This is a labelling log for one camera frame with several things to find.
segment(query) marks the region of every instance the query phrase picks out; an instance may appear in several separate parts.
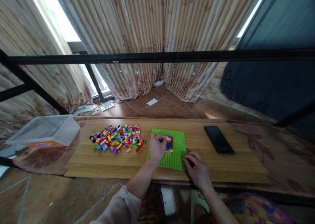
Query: black phone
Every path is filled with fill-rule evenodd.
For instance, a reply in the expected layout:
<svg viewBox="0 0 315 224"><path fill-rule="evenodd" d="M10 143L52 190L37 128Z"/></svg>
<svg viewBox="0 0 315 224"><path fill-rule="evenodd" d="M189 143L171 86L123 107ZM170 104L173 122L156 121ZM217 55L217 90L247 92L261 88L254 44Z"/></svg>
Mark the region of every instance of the black phone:
<svg viewBox="0 0 315 224"><path fill-rule="evenodd" d="M216 126L204 127L218 154L235 154L226 138Z"/></svg>

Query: plastic storage box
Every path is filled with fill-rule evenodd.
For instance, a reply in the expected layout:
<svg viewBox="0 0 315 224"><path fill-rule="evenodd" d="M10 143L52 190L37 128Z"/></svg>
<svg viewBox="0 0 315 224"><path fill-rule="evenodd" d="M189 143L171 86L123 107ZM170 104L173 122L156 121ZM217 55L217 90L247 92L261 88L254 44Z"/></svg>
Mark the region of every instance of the plastic storage box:
<svg viewBox="0 0 315 224"><path fill-rule="evenodd" d="M35 148L69 146L79 130L72 115L35 117L6 143Z"/></svg>

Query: green baseplate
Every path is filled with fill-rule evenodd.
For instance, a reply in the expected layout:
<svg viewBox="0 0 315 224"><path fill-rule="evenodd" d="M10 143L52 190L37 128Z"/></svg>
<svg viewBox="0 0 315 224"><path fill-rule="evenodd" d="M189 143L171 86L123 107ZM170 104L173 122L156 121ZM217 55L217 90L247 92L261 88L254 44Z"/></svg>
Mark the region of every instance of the green baseplate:
<svg viewBox="0 0 315 224"><path fill-rule="evenodd" d="M168 135L168 136L173 137L173 153L165 153L159 166L186 171L187 169L182 160L183 156L187 154L184 132L161 130L161 129L153 128L151 137L153 134ZM147 159L149 159L149 157L150 157L150 150L148 152Z"/></svg>

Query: sleeve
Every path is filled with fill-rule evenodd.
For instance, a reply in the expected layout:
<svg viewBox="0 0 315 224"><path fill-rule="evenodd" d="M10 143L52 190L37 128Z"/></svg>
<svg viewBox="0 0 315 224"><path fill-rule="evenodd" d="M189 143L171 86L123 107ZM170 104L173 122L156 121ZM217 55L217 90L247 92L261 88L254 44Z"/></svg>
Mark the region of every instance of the sleeve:
<svg viewBox="0 0 315 224"><path fill-rule="evenodd" d="M141 208L141 199L128 192L123 186L112 197L105 211L90 224L137 223Z"/></svg>

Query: wooden table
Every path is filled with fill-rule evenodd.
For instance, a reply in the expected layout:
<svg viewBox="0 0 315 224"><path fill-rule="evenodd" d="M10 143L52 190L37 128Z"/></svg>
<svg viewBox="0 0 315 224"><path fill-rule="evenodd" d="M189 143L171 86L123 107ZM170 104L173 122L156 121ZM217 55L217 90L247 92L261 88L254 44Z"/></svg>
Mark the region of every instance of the wooden table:
<svg viewBox="0 0 315 224"><path fill-rule="evenodd" d="M240 139L233 128L221 119L100 119L95 122L91 131L100 132L109 124L138 125L141 138L149 142L152 128L183 131L185 133L187 152L200 154L210 167L212 181L269 183L269 174L248 146ZM235 155L219 155L214 149L204 126L217 126L235 151ZM105 177L131 178L145 163L148 154L148 143L136 153L132 148L120 154L92 149L93 143L89 134L78 146L65 168L65 176L71 177ZM158 167L153 179L169 181L188 181L187 172Z"/></svg>

